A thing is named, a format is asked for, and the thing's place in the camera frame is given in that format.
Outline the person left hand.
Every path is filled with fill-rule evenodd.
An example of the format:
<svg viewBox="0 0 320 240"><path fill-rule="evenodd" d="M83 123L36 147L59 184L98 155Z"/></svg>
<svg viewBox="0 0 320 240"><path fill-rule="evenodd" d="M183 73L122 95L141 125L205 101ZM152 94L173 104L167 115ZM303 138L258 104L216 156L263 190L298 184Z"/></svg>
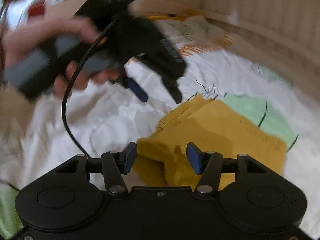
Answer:
<svg viewBox="0 0 320 240"><path fill-rule="evenodd" d="M71 34L85 43L93 43L100 35L99 31L87 17L74 16L72 18L53 18L49 20L36 19L26 25L20 25L12 31L8 31L3 37L3 49L5 56L5 67L13 67L18 61L39 44L56 38L63 34ZM65 75L59 75L54 82L54 94L63 98L68 87L68 81L73 76L78 63L71 61L66 69ZM108 80L115 81L119 77L116 69L103 70L95 76L80 72L73 88L85 90L89 80L97 84L106 83Z"/></svg>

